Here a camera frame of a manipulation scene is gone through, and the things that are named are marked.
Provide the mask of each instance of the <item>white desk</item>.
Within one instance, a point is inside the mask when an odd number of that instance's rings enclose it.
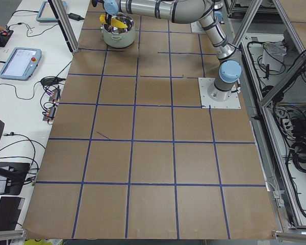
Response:
[[[68,4],[67,13],[79,14],[85,17],[88,9],[89,0],[65,0]],[[18,10],[34,10],[38,11],[43,0],[22,0]],[[33,33],[30,35],[39,34],[47,28],[52,27],[56,23],[39,23],[35,20],[36,14],[30,12],[17,12],[10,19],[8,25],[18,22],[25,22],[33,28]],[[83,21],[70,20],[71,26],[74,30],[76,38],[79,38]],[[56,76],[71,60],[72,54],[69,52],[67,44],[64,40],[59,26],[53,27],[44,34],[37,37],[26,36],[26,26],[18,25],[12,26],[14,33],[8,41],[6,47],[0,48],[0,60],[6,61],[10,53],[15,47],[32,47],[42,50],[42,58],[33,75],[28,81],[14,81],[0,79],[0,83],[13,84],[17,87],[17,94],[19,97],[30,98],[33,95],[33,85],[46,76]],[[66,78],[68,74],[67,67],[60,75],[61,78]],[[27,137],[39,141],[46,145],[51,126],[47,122],[42,121],[42,108],[40,106],[40,98],[43,94],[41,84],[36,85],[35,96],[32,100],[20,100],[15,96],[15,90],[11,86],[0,86],[0,120],[5,123],[5,133],[11,131],[26,135]],[[48,95],[45,95],[43,102],[48,101]],[[20,136],[2,137],[0,140],[0,149],[4,146],[22,140]],[[36,158],[35,160],[40,164],[44,149],[35,143]],[[32,145],[25,141],[15,144],[6,150],[0,152],[0,157],[6,156],[33,156]],[[0,161],[20,161],[30,162],[27,159],[1,159]],[[25,203],[21,211],[18,222],[23,223],[28,205],[33,192],[31,184],[25,185],[19,197],[25,198]]]

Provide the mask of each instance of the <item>yellow object in pot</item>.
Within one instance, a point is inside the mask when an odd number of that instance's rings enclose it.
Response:
[[[106,16],[104,14],[102,14],[100,16],[100,22],[102,24],[106,24]],[[111,26],[116,27],[116,28],[120,28],[120,29],[124,29],[127,28],[127,25],[123,22],[121,22],[120,20],[117,19],[111,19]]]

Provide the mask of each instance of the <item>black monitor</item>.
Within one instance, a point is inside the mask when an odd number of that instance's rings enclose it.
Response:
[[[0,139],[4,127],[0,120]],[[29,168],[29,163],[0,162],[0,194],[19,195]]]

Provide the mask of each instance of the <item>tablet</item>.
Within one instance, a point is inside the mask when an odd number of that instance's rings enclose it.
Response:
[[[65,1],[62,1],[62,4],[66,10],[67,3]],[[38,22],[57,22],[56,17],[51,9],[49,2],[42,3],[39,13],[36,16],[36,20]]]
[[[16,47],[0,71],[0,78],[25,81],[33,74],[42,56],[36,48]]]

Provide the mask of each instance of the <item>pot handle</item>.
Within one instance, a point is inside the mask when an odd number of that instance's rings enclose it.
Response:
[[[113,40],[120,40],[122,36],[111,36],[111,39]]]

